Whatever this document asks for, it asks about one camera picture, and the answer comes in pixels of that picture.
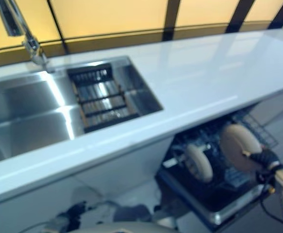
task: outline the stainless steel sink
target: stainless steel sink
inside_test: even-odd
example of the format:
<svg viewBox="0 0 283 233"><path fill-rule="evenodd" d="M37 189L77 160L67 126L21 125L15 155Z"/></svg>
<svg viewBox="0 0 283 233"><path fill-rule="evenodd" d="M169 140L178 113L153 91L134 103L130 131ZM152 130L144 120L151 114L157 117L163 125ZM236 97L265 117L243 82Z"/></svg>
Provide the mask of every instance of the stainless steel sink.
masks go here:
<svg viewBox="0 0 283 233"><path fill-rule="evenodd" d="M0 160L162 107L128 57L0 80Z"/></svg>

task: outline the faucet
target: faucet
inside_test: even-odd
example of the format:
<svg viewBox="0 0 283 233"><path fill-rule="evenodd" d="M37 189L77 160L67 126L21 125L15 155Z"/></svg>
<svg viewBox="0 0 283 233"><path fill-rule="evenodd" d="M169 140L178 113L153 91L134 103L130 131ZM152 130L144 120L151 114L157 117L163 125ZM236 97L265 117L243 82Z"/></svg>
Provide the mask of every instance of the faucet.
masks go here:
<svg viewBox="0 0 283 233"><path fill-rule="evenodd" d="M14 0L0 0L0 16L9 36L25 35L22 45L28 51L31 60L47 70L47 57L34 37Z"/></svg>

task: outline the wire rack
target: wire rack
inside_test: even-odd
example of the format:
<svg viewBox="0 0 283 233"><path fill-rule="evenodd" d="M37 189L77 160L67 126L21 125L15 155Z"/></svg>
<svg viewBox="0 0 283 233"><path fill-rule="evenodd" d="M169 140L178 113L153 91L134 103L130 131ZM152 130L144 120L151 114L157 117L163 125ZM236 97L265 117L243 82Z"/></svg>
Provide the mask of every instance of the wire rack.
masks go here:
<svg viewBox="0 0 283 233"><path fill-rule="evenodd" d="M237 189L250 182L250 175L236 170L220 150L220 134L226 126L235 123L244 125L257 137L261 144L269 148L278 144L276 139L249 114L250 109L246 108L217 118L175 136L167 158L177 158L179 161L177 166L186 170L185 164L179 158L183 156L186 145L193 143L200 148L204 147L203 152L212 166L214 176L210 183L190 180L191 183L194 183L194 186L199 187L195 191L197 195L202 197L206 190L215 191L218 187Z"/></svg>
<svg viewBox="0 0 283 233"><path fill-rule="evenodd" d="M139 117L126 101L110 65L68 70L85 133Z"/></svg>

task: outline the dishwasher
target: dishwasher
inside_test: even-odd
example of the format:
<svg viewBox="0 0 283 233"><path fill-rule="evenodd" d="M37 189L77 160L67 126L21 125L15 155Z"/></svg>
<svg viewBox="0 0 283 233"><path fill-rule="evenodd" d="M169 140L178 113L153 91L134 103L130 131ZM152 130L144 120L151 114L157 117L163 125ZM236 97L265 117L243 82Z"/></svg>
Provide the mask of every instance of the dishwasher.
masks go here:
<svg viewBox="0 0 283 233"><path fill-rule="evenodd" d="M250 115L247 107L175 135L158 171L158 178L212 231L219 230L258 200L263 185L255 172L237 170L222 153L220 140L227 127L243 127L258 143L278 144ZM185 148L196 157L190 163Z"/></svg>

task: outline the yellow window pane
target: yellow window pane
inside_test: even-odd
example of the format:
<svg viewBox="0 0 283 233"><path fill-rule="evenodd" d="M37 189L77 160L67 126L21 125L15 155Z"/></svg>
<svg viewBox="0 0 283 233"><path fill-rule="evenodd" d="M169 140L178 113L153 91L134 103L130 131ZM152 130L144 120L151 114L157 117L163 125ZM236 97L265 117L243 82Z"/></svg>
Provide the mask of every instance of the yellow window pane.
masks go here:
<svg viewBox="0 0 283 233"><path fill-rule="evenodd" d="M181 0L176 27L228 23L239 0Z"/></svg>
<svg viewBox="0 0 283 233"><path fill-rule="evenodd" d="M64 37L163 28L167 0L52 0Z"/></svg>
<svg viewBox="0 0 283 233"><path fill-rule="evenodd" d="M39 41L60 38L46 0L17 0L17 4ZM20 45L23 38L8 36L0 17L0 48Z"/></svg>
<svg viewBox="0 0 283 233"><path fill-rule="evenodd" d="M283 5L283 0L255 0L245 21L272 21Z"/></svg>

